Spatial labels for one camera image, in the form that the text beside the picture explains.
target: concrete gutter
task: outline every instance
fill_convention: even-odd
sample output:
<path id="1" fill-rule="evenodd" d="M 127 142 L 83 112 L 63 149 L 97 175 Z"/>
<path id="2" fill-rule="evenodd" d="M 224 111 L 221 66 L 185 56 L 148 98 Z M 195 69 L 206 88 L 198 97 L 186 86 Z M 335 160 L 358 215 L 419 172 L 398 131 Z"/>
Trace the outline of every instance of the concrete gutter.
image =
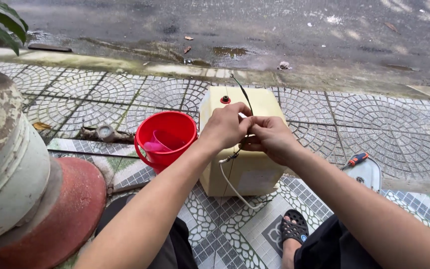
<path id="1" fill-rule="evenodd" d="M 392 97 L 430 100 L 430 87 L 427 86 L 385 83 L 350 77 L 349 75 L 345 77 L 329 77 L 325 75 L 300 75 L 292 71 L 254 71 L 198 67 L 24 49 L 21 50 L 20 56 L 17 57 L 12 50 L 7 48 L 0 48 L 0 62 L 77 68 L 112 73 L 124 72 L 142 76 L 194 78 L 227 84 L 234 84 L 233 79 L 230 78 L 230 74 L 233 73 L 244 85 L 381 94 Z"/>

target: hand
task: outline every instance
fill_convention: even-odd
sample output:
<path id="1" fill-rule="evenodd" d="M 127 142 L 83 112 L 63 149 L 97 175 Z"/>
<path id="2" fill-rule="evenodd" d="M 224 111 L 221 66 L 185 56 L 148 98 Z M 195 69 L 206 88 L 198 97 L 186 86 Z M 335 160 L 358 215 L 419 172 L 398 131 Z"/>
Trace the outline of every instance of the hand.
<path id="1" fill-rule="evenodd" d="M 248 128 L 252 125 L 251 117 L 242 120 L 238 115 L 240 112 L 251 116 L 250 108 L 242 102 L 216 108 L 202 130 L 199 140 L 217 144 L 218 150 L 235 146 L 247 135 Z"/>
<path id="2" fill-rule="evenodd" d="M 274 162 L 287 166 L 286 160 L 293 149 L 303 148 L 280 117 L 253 116 L 253 126 L 242 150 L 261 151 Z"/>

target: black sandal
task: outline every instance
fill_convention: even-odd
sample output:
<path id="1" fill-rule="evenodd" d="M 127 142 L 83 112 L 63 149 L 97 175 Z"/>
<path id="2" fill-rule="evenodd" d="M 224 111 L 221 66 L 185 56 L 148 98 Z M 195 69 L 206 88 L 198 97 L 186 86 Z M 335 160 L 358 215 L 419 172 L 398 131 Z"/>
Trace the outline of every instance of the black sandal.
<path id="1" fill-rule="evenodd" d="M 294 209 L 290 209 L 286 211 L 285 217 L 286 216 L 290 217 L 290 221 L 287 221 L 284 218 L 281 219 L 281 243 L 283 244 L 283 242 L 288 238 L 293 238 L 300 242 L 300 244 L 303 244 L 309 235 L 308 224 L 306 223 L 303 215 Z"/>

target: dry leaf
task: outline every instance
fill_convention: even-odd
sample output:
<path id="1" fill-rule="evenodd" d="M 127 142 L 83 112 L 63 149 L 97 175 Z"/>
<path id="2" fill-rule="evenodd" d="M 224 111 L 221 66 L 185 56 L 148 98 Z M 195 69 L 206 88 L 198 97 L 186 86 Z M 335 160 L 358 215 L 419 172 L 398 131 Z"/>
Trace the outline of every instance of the dry leaf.
<path id="1" fill-rule="evenodd" d="M 34 123 L 33 126 L 36 130 L 46 130 L 52 128 L 51 125 L 47 125 L 45 123 Z"/>
<path id="2" fill-rule="evenodd" d="M 389 22 L 385 22 L 384 23 L 387 27 L 389 27 L 391 30 L 393 30 L 394 32 L 396 32 L 396 33 L 398 33 L 398 34 L 401 34 L 395 27 L 394 27 L 394 25 L 392 25 L 391 23 L 389 23 Z"/>

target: white electric cable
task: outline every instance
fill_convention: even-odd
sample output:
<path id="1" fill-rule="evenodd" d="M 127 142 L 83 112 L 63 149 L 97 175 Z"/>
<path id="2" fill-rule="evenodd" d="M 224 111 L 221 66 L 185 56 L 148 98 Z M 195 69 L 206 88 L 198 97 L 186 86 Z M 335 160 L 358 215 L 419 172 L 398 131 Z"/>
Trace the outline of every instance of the white electric cable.
<path id="1" fill-rule="evenodd" d="M 222 168 L 222 164 L 227 163 L 230 161 L 231 158 L 226 158 L 224 160 L 218 161 L 218 165 L 220 166 L 220 171 L 222 171 L 222 175 L 223 178 L 226 180 L 226 182 L 230 185 L 230 187 L 232 188 L 232 190 L 235 192 L 235 194 L 240 198 L 240 200 L 242 200 L 243 203 L 245 203 L 249 208 L 255 210 L 255 209 L 259 209 L 264 202 L 259 203 L 257 206 L 253 207 L 251 206 L 247 200 L 243 199 L 243 197 L 240 195 L 240 193 L 238 193 L 235 188 L 233 187 L 233 185 L 230 183 L 230 181 L 226 178 L 225 173 L 223 172 L 223 168 Z"/>

